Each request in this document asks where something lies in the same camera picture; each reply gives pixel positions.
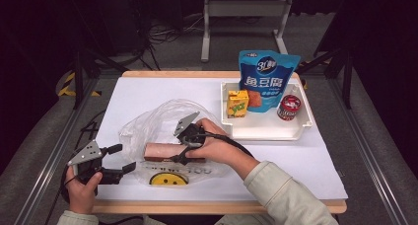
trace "snack bag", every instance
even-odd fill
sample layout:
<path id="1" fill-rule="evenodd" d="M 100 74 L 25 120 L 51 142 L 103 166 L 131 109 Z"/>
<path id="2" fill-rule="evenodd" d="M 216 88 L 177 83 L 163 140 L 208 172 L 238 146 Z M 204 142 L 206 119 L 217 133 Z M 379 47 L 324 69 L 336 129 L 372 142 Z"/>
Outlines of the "snack bag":
<path id="1" fill-rule="evenodd" d="M 248 92 L 247 110 L 265 113 L 277 108 L 301 56 L 272 50 L 240 51 L 240 88 Z"/>

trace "gray floor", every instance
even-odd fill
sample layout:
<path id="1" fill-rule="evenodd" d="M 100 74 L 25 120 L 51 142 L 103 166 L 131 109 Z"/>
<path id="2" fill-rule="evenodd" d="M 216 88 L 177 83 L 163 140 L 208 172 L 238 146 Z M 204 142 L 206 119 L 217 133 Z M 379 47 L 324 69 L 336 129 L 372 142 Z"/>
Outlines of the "gray floor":
<path id="1" fill-rule="evenodd" d="M 289 53 L 301 55 L 303 61 L 312 60 L 314 50 L 331 15 L 292 16 L 284 34 Z M 242 49 L 277 49 L 271 29 L 274 21 L 261 19 L 255 24 L 243 20 L 219 20 L 212 23 L 210 61 L 200 62 L 202 32 L 196 30 L 173 42 L 155 44 L 156 58 L 163 69 L 176 70 L 238 70 L 238 52 Z M 145 56 L 150 64 L 149 54 Z M 119 56 L 115 60 L 128 58 Z M 140 63 L 128 66 L 144 69 Z M 319 130 L 328 147 L 335 169 L 342 175 L 348 193 L 348 210 L 339 215 L 341 224 L 418 224 L 418 182 L 405 165 L 396 146 L 387 133 L 373 103 L 363 89 L 357 75 L 353 75 L 351 91 L 352 110 L 347 111 L 340 101 L 341 77 L 326 80 L 318 68 L 304 74 L 308 82 L 307 96 Z M 102 91 L 100 97 L 89 97 L 80 110 L 73 111 L 74 98 L 60 97 L 59 102 L 45 114 L 28 135 L 9 167 L 0 178 L 0 223 L 13 224 L 29 221 L 44 224 L 57 194 L 65 163 L 77 145 L 80 130 L 96 114 L 106 109 L 118 74 L 113 70 L 103 72 L 99 80 L 89 82 L 93 89 Z M 57 83 L 57 91 L 62 81 Z M 77 118 L 69 123 L 72 117 Z M 95 121 L 100 125 L 103 115 Z M 89 134 L 81 137 L 80 146 L 89 141 Z M 62 158 L 56 168 L 44 177 L 45 190 L 35 190 L 38 176 L 50 163 L 51 152 L 64 144 Z M 67 204 L 58 198 L 52 208 L 49 224 L 55 224 Z M 28 219 L 22 219 L 30 212 Z M 103 215 L 103 222 L 114 222 L 129 215 Z M 140 224 L 130 221 L 124 224 Z"/>

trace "yellow juice box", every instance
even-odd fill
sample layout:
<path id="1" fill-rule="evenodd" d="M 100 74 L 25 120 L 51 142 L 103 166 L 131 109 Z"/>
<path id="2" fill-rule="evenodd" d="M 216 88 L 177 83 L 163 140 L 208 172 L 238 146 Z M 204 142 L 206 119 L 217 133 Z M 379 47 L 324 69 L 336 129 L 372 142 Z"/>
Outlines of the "yellow juice box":
<path id="1" fill-rule="evenodd" d="M 228 91 L 228 118 L 244 117 L 248 107 L 248 92 L 246 90 Z"/>

